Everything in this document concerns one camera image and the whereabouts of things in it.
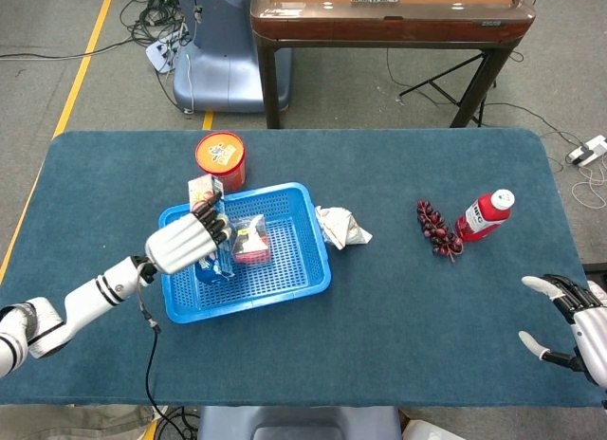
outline power strip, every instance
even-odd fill
[[[597,160],[607,153],[607,140],[603,135],[598,135],[584,143],[578,149],[574,149],[567,155],[565,160],[573,165],[585,167],[590,162]]]
[[[184,30],[183,32],[181,30],[176,30],[145,48],[145,54],[158,73],[169,73],[173,71],[177,53],[180,48],[179,41],[187,34],[187,30]]]

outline small box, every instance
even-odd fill
[[[205,174],[189,181],[190,211],[197,203],[208,200],[218,192],[223,195],[224,186],[219,179],[211,174]],[[226,213],[223,196],[214,208],[218,214]],[[231,261],[230,241],[224,241],[219,245],[216,252],[198,260],[194,264],[194,272],[196,279],[203,284],[214,284],[232,277],[234,271]]]
[[[232,225],[235,234],[232,246],[234,261],[245,265],[269,262],[270,248],[264,215],[242,217],[232,221]]]

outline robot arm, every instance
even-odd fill
[[[574,355],[552,352],[521,331],[519,338],[525,347],[540,360],[584,372],[590,381],[607,389],[607,306],[592,291],[563,276],[523,277],[523,284],[543,293],[559,309],[577,344]]]
[[[68,293],[65,321],[46,298],[1,309],[0,378],[23,364],[28,352],[44,358],[61,350],[88,323],[150,284],[157,271],[174,274],[215,252],[230,238],[228,217],[217,215],[213,207],[220,197],[218,193],[197,204],[152,234],[145,243],[145,257],[127,257]]]

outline blue table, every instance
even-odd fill
[[[374,234],[329,249],[322,294],[178,325],[159,283],[144,292],[162,326],[152,378],[176,405],[597,405],[583,376],[540,363],[526,329],[556,350],[561,314],[527,274],[584,274],[540,140],[524,130],[240,131],[248,187],[299,181]],[[140,254],[167,207],[187,201],[202,132],[74,132],[51,144],[0,305],[65,294]],[[451,222],[480,193],[515,192],[512,218],[452,265],[415,220],[431,200]],[[0,380],[0,403],[145,404],[152,333],[134,301],[61,353]]]

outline red cylindrical container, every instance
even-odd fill
[[[479,241],[510,216],[514,194],[506,189],[479,197],[457,220],[457,234],[464,242]]]
[[[245,183],[247,152],[242,139],[231,132],[214,132],[196,146],[196,163],[221,180],[224,191],[234,192]]]

